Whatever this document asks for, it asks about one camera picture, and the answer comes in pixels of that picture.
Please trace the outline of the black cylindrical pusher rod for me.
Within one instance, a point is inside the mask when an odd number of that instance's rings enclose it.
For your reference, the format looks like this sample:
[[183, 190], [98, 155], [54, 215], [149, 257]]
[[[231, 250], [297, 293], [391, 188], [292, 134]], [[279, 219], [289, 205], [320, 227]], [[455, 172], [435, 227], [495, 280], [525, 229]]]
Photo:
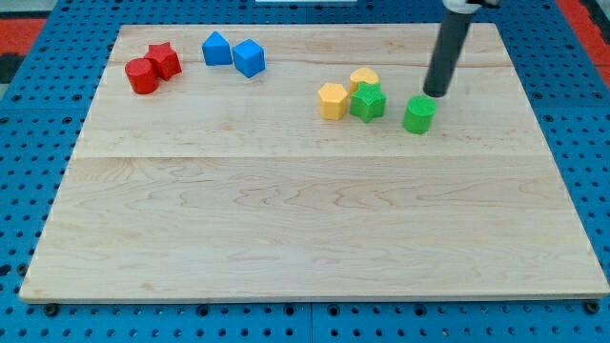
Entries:
[[425, 94], [439, 98], [447, 93], [472, 19], [472, 13], [444, 12], [423, 84]]

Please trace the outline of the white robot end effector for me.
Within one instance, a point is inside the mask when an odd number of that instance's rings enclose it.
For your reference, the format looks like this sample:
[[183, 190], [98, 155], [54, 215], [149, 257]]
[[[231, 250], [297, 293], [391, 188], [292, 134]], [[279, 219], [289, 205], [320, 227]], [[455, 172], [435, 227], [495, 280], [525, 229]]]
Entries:
[[442, 4], [455, 13], [475, 13], [481, 8], [497, 9], [501, 0], [442, 0]]

